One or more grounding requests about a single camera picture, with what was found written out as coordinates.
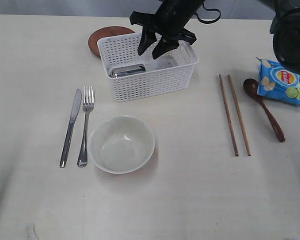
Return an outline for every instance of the knife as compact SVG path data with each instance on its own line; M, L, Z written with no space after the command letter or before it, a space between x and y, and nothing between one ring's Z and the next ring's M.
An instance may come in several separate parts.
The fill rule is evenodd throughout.
M72 137L72 131L74 129L77 115L80 110L81 99L82 99L81 90L77 89L75 92L74 100L73 100L68 130L66 131L66 136L65 136L65 140L64 140L63 150L62 150L61 159L60 159L60 168L64 168L67 163L67 158L68 158L68 153L69 153L70 143L71 143L71 137Z

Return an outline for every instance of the robotic arm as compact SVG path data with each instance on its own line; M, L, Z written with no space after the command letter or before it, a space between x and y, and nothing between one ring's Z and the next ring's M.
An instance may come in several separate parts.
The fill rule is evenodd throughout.
M300 7L299 0L259 0L275 10L270 33L273 34L273 50L278 61L288 70L300 74ZM184 28L205 0L164 0L155 14L134 11L131 24L142 26L138 54L157 41L156 33L162 37L152 52L153 59L179 47L179 41L191 45L196 35Z

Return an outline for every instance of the spoon handle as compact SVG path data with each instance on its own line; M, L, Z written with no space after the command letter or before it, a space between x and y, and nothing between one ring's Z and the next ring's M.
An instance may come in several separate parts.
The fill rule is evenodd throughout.
M267 117L271 123L271 126L275 132L276 138L279 140L280 143L284 142L286 140L285 135L284 135L284 132L282 131L281 127L279 126L279 123L277 122L275 117L271 114L271 112L268 110L266 105L263 102L261 102L260 104L263 107L265 114L267 115Z

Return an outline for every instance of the spoon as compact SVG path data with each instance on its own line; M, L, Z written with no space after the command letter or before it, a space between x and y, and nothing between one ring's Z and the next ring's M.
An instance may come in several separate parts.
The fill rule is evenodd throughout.
M256 102L258 102L262 106L263 110L265 111L265 114L267 115L267 117L271 123L271 126L275 132L276 137L278 138L279 142L282 143L286 140L285 135L284 135L281 127L279 126L278 122L274 118L274 116L269 112L268 108L266 107L266 105L263 101L263 97L257 94L258 85L259 85L259 83L256 80L254 80L252 78L248 78L243 83L243 89L249 97L254 99Z

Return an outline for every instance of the fork handle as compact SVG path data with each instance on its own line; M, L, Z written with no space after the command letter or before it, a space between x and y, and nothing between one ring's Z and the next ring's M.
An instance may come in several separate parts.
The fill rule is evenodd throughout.
M75 122L70 121L68 125L68 130L66 131L66 136L64 140L64 145L63 145L63 150L61 154L61 159L60 159L60 168L64 168L67 163L68 159L68 153L70 149L70 143L71 143L71 137L72 137L72 132L74 130L74 125Z
M83 127L83 137L80 148L80 153L78 161L76 162L78 167L85 167L88 164L88 151L87 151L87 131L88 131L88 122L89 122L89 112L86 112L84 115L84 127Z

